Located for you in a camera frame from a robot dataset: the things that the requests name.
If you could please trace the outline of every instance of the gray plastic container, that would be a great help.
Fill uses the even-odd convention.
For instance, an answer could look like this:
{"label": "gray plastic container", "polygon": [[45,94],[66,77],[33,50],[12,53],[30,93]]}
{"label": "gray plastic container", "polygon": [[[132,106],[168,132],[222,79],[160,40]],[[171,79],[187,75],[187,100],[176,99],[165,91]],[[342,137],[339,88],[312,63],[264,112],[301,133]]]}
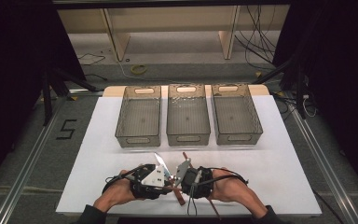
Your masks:
{"label": "gray plastic container", "polygon": [[167,113],[167,137],[170,146],[208,145],[211,126],[204,85],[170,85]]}
{"label": "gray plastic container", "polygon": [[159,147],[160,86],[126,87],[115,137],[122,147]]}
{"label": "gray plastic container", "polygon": [[263,133],[248,84],[212,85],[217,145],[255,145]]}

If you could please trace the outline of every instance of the tripod leg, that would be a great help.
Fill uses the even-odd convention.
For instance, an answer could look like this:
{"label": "tripod leg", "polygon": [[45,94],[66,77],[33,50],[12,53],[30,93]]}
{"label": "tripod leg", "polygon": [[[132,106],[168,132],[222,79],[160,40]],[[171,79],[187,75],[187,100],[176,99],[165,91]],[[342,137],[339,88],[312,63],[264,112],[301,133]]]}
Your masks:
{"label": "tripod leg", "polygon": [[61,70],[60,68],[53,68],[52,70],[54,73],[56,73],[60,77],[66,78],[70,81],[73,81],[73,82],[75,82],[75,84],[77,84],[83,88],[86,88],[89,91],[103,91],[103,89],[99,89],[94,86],[91,86],[89,83],[87,83],[83,80],[80,80],[76,77],[71,76],[70,74],[66,73],[65,71]]}
{"label": "tripod leg", "polygon": [[269,80],[270,78],[276,77],[281,72],[286,70],[290,65],[291,65],[291,60],[289,59],[285,63],[281,64],[279,67],[275,68],[273,71],[269,72],[265,76],[262,76],[260,79],[254,81],[253,84],[262,84],[262,83],[266,82],[267,80]]}

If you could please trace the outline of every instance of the hand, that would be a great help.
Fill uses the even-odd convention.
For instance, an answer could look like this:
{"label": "hand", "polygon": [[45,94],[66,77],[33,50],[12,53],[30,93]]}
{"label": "hand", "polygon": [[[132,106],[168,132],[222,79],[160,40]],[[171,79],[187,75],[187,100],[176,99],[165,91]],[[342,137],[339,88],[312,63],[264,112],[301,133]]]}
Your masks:
{"label": "hand", "polygon": [[[232,175],[223,170],[213,170],[213,178],[221,175]],[[261,218],[267,213],[266,206],[260,201],[254,191],[249,189],[237,178],[227,178],[214,182],[213,191],[209,200],[219,200],[221,202],[236,202],[245,206],[254,217]]]}
{"label": "hand", "polygon": [[[125,174],[127,171],[122,170],[120,174]],[[94,207],[98,208],[102,212],[107,212],[109,209],[117,204],[124,204],[135,200],[130,190],[130,180],[120,179],[111,185],[104,193],[99,197]]]}

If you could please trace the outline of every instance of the white table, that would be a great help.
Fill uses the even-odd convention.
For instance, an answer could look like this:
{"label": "white table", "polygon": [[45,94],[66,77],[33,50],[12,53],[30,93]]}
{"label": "white table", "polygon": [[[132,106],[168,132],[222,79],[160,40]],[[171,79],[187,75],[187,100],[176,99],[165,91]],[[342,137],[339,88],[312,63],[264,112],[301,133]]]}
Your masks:
{"label": "white table", "polygon": [[[161,146],[140,150],[121,148],[115,138],[121,97],[98,100],[82,146],[63,191],[57,212],[79,215],[85,204],[93,204],[102,192],[104,180],[120,170],[130,170],[139,164],[158,164],[153,152],[158,151],[173,173],[184,161],[182,152],[198,168],[222,167],[249,179],[249,187],[262,202],[273,206],[278,215],[313,217],[322,212],[300,165],[295,149],[282,122],[278,108],[267,95],[253,96],[264,133],[257,145],[220,147],[215,143],[210,99],[208,109],[211,137],[207,147],[169,147],[166,130],[167,98],[163,95],[161,114]],[[249,216],[249,211],[237,203],[214,202],[222,217]],[[205,199],[196,200],[199,217],[214,217]],[[180,206],[173,193],[157,200],[135,201],[113,207],[108,213],[121,217],[186,217],[187,206]],[[195,210],[191,204],[190,214]]]}

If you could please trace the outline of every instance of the forearm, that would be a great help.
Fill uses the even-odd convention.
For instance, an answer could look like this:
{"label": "forearm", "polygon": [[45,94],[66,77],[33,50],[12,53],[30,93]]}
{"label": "forearm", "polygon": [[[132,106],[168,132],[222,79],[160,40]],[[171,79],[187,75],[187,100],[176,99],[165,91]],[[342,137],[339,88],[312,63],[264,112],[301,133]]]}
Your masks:
{"label": "forearm", "polygon": [[254,224],[290,224],[290,222],[280,220],[271,206],[267,205],[266,209],[267,213],[263,217],[252,217],[252,221]]}
{"label": "forearm", "polygon": [[98,208],[86,205],[83,214],[75,224],[104,224],[106,221],[106,213]]}

